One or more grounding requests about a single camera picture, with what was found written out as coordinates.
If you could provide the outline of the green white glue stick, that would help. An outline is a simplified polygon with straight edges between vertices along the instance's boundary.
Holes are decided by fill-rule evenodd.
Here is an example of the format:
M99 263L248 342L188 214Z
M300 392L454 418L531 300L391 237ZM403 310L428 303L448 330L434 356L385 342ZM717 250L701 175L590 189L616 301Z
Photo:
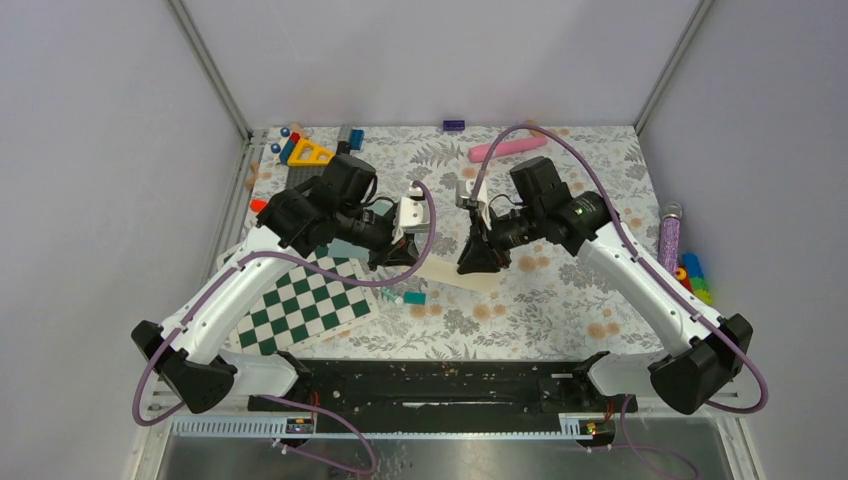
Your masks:
M389 301L389 302L391 302L391 303L393 303L393 304L401 305L401 304L403 304L403 303L404 303L404 301L403 301L403 298L402 298L402 297L400 297L400 296L396 295L395 293L393 293L393 292L392 292L390 289L388 289L388 288L381 288L381 289L380 289L380 294L381 294L381 295L382 295L382 296L383 296L383 297L384 297L387 301Z

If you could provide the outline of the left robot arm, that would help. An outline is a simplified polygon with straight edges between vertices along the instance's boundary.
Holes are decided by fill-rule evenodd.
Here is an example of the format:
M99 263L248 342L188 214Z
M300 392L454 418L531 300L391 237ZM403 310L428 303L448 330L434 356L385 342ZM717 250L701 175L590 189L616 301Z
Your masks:
M309 401L310 385L283 354L232 353L224 341L266 291L296 267L329 280L365 287L367 281L344 277L309 262L319 247L341 239L366 248L375 266L405 266L405 272L372 282L381 288L414 274L429 255L436 227L432 194L421 181L381 216L367 210L378 177L368 163L349 154L334 156L322 173L274 194L257 214L256 224L225 265L184 306L160 323L141 321L131 338L147 363L133 396L137 424L142 397L157 376L195 414L230 395L272 396L288 411Z

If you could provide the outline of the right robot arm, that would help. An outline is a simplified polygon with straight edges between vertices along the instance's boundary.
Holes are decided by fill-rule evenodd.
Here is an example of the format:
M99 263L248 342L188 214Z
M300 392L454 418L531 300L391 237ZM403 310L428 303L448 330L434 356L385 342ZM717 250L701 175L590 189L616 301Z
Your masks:
M497 273L510 265L512 249L546 240L600 274L662 345L653 353L591 357L573 386L579 407L597 412L613 396L633 394L658 397L690 415L740 373L753 335L744 316L725 316L689 292L612 219L601 195L572 196L550 159L533 158L509 174L520 203L504 215L491 208L485 183L457 183L456 204L470 218L458 273Z

